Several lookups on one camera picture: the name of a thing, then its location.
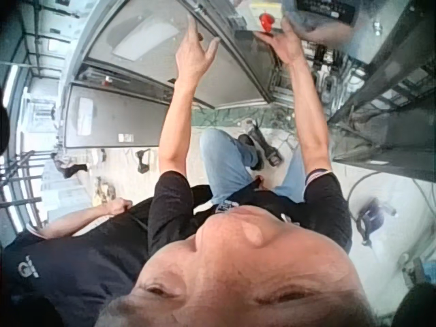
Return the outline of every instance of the emergency stop button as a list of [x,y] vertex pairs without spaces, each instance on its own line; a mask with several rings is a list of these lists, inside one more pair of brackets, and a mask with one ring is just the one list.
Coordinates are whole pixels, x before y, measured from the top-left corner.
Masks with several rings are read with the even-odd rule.
[[274,16],[268,12],[264,12],[262,15],[260,15],[259,19],[260,24],[264,28],[265,32],[270,33],[273,29],[273,24],[275,23]]

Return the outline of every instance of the shoe on floor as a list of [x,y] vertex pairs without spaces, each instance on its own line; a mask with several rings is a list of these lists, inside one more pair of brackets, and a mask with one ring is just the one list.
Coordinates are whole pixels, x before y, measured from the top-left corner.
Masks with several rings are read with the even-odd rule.
[[[255,147],[253,140],[247,134],[241,134],[238,137],[238,141],[243,143],[243,144]],[[262,154],[259,150],[257,150],[256,153],[258,154],[258,163],[255,166],[250,167],[250,168],[251,168],[251,170],[259,171],[259,170],[264,169],[264,160],[262,159]]]

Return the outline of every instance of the wire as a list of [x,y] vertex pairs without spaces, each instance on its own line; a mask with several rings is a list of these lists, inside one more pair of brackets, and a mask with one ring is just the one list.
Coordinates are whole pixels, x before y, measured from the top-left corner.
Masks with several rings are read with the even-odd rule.
[[412,181],[415,183],[416,187],[420,190],[422,197],[424,198],[425,203],[427,203],[427,206],[429,207],[431,213],[433,214],[434,217],[436,217],[436,212],[433,210],[433,208],[431,207],[430,201],[427,198],[427,196],[424,193],[424,190],[422,189],[422,187],[418,184],[418,182],[416,181],[416,179],[412,179]]
[[[352,188],[350,189],[350,191],[349,191],[349,193],[348,193],[348,196],[347,196],[347,204],[348,204],[348,210],[349,210],[349,213],[350,213],[350,215],[352,216],[352,219],[353,219],[354,221],[357,221],[357,219],[353,216],[352,212],[351,212],[350,209],[349,209],[349,200],[350,200],[350,198],[351,198],[351,196],[352,196],[353,191],[355,190],[355,188],[357,187],[357,185],[359,185],[359,184],[360,184],[361,182],[363,182],[365,179],[367,179],[367,178],[369,178],[369,177],[371,177],[371,176],[377,175],[377,174],[381,174],[381,173],[382,173],[382,172],[372,172],[372,173],[370,173],[370,174],[367,174],[367,175],[361,177],[357,182],[354,183],[354,185],[353,185]],[[412,179],[412,181],[414,182],[414,184],[415,184],[416,187],[418,188],[419,192],[421,193],[422,197],[424,198],[424,201],[425,201],[425,203],[427,204],[427,206],[429,207],[431,213],[433,214],[434,217],[436,217],[436,212],[433,210],[433,208],[432,208],[432,206],[431,206],[431,203],[430,203],[429,199],[427,198],[427,196],[426,196],[425,193],[424,193],[424,190],[423,190],[422,187],[418,184],[418,182],[416,181],[416,179]],[[432,193],[433,201],[434,201],[435,204],[436,204],[436,199],[435,199],[436,196],[435,196],[435,192],[434,192],[434,184],[433,184],[433,183],[432,183],[432,185],[431,185],[431,193]]]
[[353,185],[352,188],[350,189],[350,191],[349,191],[349,193],[348,193],[348,196],[347,196],[348,211],[349,211],[350,215],[352,216],[352,219],[353,219],[355,222],[357,222],[357,219],[353,216],[353,213],[352,213],[351,210],[349,209],[349,199],[351,198],[354,189],[357,187],[357,185],[361,184],[361,182],[363,182],[365,179],[367,179],[367,178],[369,178],[369,177],[371,177],[371,176],[377,175],[377,174],[381,174],[381,173],[382,173],[382,172],[372,172],[372,173],[370,173],[370,174],[367,174],[367,175],[361,177],[357,182],[354,183],[354,185]]

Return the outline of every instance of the label sticker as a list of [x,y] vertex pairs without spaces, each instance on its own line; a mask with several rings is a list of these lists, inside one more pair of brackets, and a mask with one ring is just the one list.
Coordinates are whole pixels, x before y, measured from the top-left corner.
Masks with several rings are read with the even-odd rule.
[[118,134],[118,142],[121,143],[132,143],[134,141],[134,135],[133,134]]

